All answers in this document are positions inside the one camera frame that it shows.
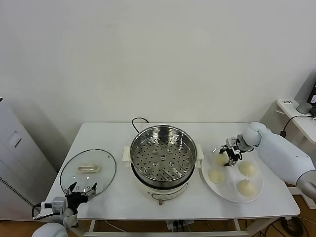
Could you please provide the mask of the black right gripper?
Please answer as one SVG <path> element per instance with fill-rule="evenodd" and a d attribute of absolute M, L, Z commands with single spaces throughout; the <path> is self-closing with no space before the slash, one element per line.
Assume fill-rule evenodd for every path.
<path fill-rule="evenodd" d="M 237 163 L 237 160 L 241 160 L 241 151 L 238 148 L 238 146 L 232 146 L 230 148 L 222 147 L 219 151 L 220 154 L 223 154 L 225 152 L 227 152 L 230 160 L 228 160 L 228 162 L 224 164 L 224 167 L 235 166 Z"/>

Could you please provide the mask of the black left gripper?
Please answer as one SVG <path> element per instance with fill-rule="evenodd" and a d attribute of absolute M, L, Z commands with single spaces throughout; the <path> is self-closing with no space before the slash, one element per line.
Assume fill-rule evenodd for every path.
<path fill-rule="evenodd" d="M 97 183 L 85 192 L 72 192 L 76 187 L 77 182 L 72 183 L 68 188 L 64 189 L 64 194 L 67 199 L 68 208 L 71 210 L 77 210 L 80 204 L 86 203 L 86 196 L 88 199 L 92 199 L 96 196 Z"/>

